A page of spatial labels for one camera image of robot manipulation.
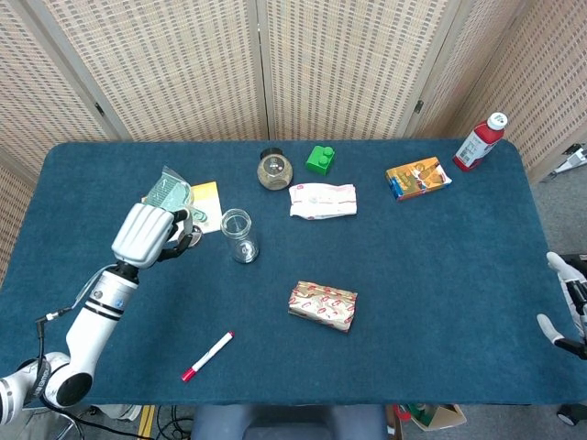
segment green toy block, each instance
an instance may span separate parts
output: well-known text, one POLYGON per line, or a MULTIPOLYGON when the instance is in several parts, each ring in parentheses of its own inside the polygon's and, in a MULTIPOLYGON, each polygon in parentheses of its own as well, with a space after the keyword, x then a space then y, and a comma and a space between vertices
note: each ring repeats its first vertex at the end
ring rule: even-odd
POLYGON ((305 162, 305 167, 310 171, 326 176, 334 160, 334 150, 331 147, 316 145, 305 162))

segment marker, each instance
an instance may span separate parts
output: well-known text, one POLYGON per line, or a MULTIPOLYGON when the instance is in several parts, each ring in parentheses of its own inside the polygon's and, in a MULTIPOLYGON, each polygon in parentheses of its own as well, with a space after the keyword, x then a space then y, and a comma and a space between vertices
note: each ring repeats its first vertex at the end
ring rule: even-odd
POLYGON ((220 351, 220 349, 225 346, 234 335, 234 332, 228 332, 222 336, 222 339, 216 342, 212 348, 210 348, 206 354, 200 358, 200 360, 198 360, 182 374, 182 380, 187 382, 193 376, 195 376, 195 373, 197 373, 208 362, 208 360, 210 360, 218 351, 220 351))

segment blue felt surface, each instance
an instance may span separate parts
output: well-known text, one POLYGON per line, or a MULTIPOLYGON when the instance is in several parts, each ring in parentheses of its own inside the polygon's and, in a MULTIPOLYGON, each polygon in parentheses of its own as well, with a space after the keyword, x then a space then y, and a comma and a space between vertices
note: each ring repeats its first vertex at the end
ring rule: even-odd
MULTIPOLYGON (((113 261, 128 210, 168 165, 217 181, 223 209, 246 209, 260 256, 233 261, 220 233, 140 274, 108 341, 90 403, 492 402, 587 397, 586 364, 549 344, 537 313, 574 335, 515 148, 479 169, 450 158, 458 140, 332 141, 323 178, 303 164, 315 142, 272 142, 294 182, 354 183, 356 216, 289 217, 287 191, 257 181, 265 142, 71 143, 48 155, 0 294, 0 376, 36 356, 34 318, 72 302, 113 261), (396 202, 392 166, 437 155, 450 187, 396 202), (348 335, 287 313, 315 281, 359 293, 348 335), (190 383, 183 371, 227 330, 235 339, 190 383)), ((47 327, 65 350, 74 313, 47 327)))

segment robotic arm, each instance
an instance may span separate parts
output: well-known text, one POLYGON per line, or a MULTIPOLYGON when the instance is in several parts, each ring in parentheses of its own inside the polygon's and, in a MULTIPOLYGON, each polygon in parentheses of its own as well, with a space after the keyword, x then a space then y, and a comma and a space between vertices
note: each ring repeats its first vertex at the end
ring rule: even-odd
POLYGON ((542 333, 555 346, 571 352, 573 355, 587 360, 587 267, 580 261, 573 262, 576 267, 567 264, 554 252, 547 254, 548 265, 553 268, 565 287, 565 297, 570 309, 570 314, 582 336, 581 342, 568 339, 557 331, 550 319, 545 314, 537 316, 542 333))
MULTIPOLYGON (((16 373, 0 379, 0 425, 10 423, 23 406, 35 398, 59 409, 79 402, 92 387, 102 350, 138 287, 138 270, 149 268, 157 261, 179 257, 201 236, 202 231, 193 226, 187 209, 170 213, 136 203, 112 244, 116 264, 100 274, 67 333, 70 356, 49 353, 41 359, 25 362, 16 373), (182 229, 177 245, 163 248, 178 231, 178 223, 182 229)), ((71 308, 39 318, 39 338, 42 338, 42 326, 46 321, 71 308)))

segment gift-wrapped box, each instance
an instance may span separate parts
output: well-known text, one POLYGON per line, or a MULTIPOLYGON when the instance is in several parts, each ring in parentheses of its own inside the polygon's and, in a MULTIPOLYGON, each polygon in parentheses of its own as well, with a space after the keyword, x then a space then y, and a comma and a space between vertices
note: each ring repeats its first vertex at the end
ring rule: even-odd
POLYGON ((357 293, 299 281, 290 296, 289 313, 348 332, 357 293))

